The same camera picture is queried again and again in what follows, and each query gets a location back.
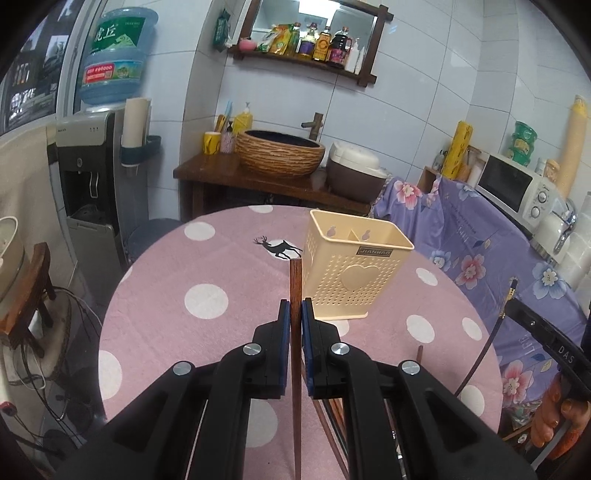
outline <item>black cable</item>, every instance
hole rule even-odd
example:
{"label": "black cable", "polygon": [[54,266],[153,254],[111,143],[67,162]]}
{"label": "black cable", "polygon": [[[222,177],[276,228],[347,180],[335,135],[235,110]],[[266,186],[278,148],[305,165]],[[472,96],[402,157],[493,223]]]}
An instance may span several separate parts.
{"label": "black cable", "polygon": [[[21,343],[21,356],[22,356],[22,363],[24,364],[25,370],[27,372],[27,375],[28,375],[29,379],[31,380],[31,371],[29,370],[29,364],[28,364],[28,361],[27,361],[27,356],[25,354],[24,343]],[[33,385],[33,388],[35,389],[35,393],[39,397],[39,400],[41,400],[41,403],[43,403],[43,405],[45,406],[46,410],[50,413],[50,415],[53,417],[53,419],[57,422],[57,424],[60,426],[60,428],[62,429],[62,431],[64,432],[64,434],[67,435],[67,436],[69,436],[68,435],[68,432],[66,432],[66,430],[64,429],[64,427],[65,427],[65,428],[67,428],[70,431],[70,433],[73,435],[73,437],[76,437],[76,439],[78,441],[80,441],[80,439],[78,438],[78,435],[65,422],[62,422],[59,419],[59,417],[57,416],[56,412],[54,412],[53,409],[49,406],[49,403],[47,402],[47,399],[43,395],[41,395],[39,393],[39,390],[37,389],[37,386],[35,385],[35,382],[33,382],[31,380],[31,383]]]}
{"label": "black cable", "polygon": [[503,306],[501,307],[501,313],[499,314],[499,317],[496,320],[495,326],[492,328],[492,332],[488,336],[488,340],[484,344],[484,347],[482,347],[482,350],[480,351],[480,355],[478,355],[476,362],[474,362],[474,365],[472,365],[472,368],[470,369],[470,371],[466,375],[466,378],[464,378],[464,380],[462,381],[462,383],[460,384],[460,386],[457,388],[456,392],[454,393],[454,395],[456,397],[460,393],[462,393],[462,390],[464,390],[464,387],[466,385],[468,385],[468,382],[470,381],[470,379],[472,378],[472,376],[474,375],[474,373],[476,372],[476,370],[480,366],[480,363],[482,363],[482,360],[484,359],[486,353],[488,352],[488,349],[491,347],[492,341],[495,339],[496,334],[499,332],[499,328],[501,328],[501,324],[503,323],[503,320],[505,319],[505,304],[513,297],[513,294],[515,293],[516,288],[517,288],[517,279],[515,278],[511,282],[511,288],[509,289],[509,293],[507,294],[507,298],[505,299],[505,302],[503,303]]}

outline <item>wooden shelf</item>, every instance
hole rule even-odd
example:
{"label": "wooden shelf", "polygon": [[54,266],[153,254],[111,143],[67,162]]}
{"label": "wooden shelf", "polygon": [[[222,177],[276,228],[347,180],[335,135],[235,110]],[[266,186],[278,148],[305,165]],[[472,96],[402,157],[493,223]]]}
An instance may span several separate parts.
{"label": "wooden shelf", "polygon": [[[355,80],[356,82],[359,81],[361,78],[360,75],[355,75],[354,73],[347,72],[343,69],[338,69],[336,67],[332,67],[327,63],[322,61],[315,61],[315,60],[306,60],[300,57],[291,57],[289,55],[276,55],[274,53],[265,53],[261,51],[240,51],[238,49],[238,45],[234,45],[230,47],[228,50],[231,54],[233,54],[235,59],[242,60],[244,57],[251,57],[254,59],[267,59],[267,60],[275,60],[275,61],[283,61],[286,63],[294,63],[297,65],[304,65],[306,67],[314,68],[317,70],[324,70],[325,72],[336,73],[337,75],[341,75],[343,77],[347,77],[350,79]],[[375,75],[371,75],[368,78],[368,83],[375,83],[377,77]]]}

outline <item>soy sauce bottle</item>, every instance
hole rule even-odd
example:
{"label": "soy sauce bottle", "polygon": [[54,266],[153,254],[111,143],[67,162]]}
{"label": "soy sauce bottle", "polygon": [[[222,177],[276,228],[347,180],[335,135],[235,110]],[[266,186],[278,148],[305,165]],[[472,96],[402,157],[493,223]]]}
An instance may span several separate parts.
{"label": "soy sauce bottle", "polygon": [[347,58],[347,40],[349,38],[348,27],[343,27],[343,30],[338,31],[330,43],[329,56],[327,64],[338,69],[345,68],[345,60]]}

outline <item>person's hand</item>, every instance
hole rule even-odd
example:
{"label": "person's hand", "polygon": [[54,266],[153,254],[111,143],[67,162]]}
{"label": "person's hand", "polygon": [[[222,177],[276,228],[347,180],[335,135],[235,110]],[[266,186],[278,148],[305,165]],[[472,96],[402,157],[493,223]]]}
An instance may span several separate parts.
{"label": "person's hand", "polygon": [[555,460],[568,452],[577,443],[591,418],[591,404],[589,402],[579,402],[568,398],[562,403],[559,411],[560,397],[560,374],[557,374],[544,393],[542,405],[535,411],[531,426],[531,441],[536,447],[542,448],[546,442],[552,440],[554,429],[560,421],[560,414],[565,419],[572,421],[570,430],[548,455],[549,460]]}

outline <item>heart pattern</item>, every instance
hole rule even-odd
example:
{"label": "heart pattern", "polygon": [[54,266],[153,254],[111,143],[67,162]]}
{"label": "heart pattern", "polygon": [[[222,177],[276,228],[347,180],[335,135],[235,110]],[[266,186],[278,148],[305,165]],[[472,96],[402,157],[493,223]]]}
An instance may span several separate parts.
{"label": "heart pattern", "polygon": [[375,280],[378,275],[379,268],[375,265],[350,265],[341,273],[340,280],[347,290],[355,291]]}

